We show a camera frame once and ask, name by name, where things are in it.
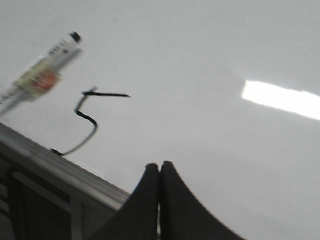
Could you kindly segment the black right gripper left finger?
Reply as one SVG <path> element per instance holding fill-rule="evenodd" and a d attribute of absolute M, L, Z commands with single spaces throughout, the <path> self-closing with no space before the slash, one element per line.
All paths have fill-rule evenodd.
<path fill-rule="evenodd" d="M 150 163 L 121 209 L 90 240 L 155 240 L 159 213 L 160 172 Z"/>

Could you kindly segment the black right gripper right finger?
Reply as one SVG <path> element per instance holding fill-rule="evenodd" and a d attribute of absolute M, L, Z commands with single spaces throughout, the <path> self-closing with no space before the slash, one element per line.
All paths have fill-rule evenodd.
<path fill-rule="evenodd" d="M 159 184 L 159 222 L 163 240 L 242 239 L 200 203 L 172 162 L 163 163 Z"/>

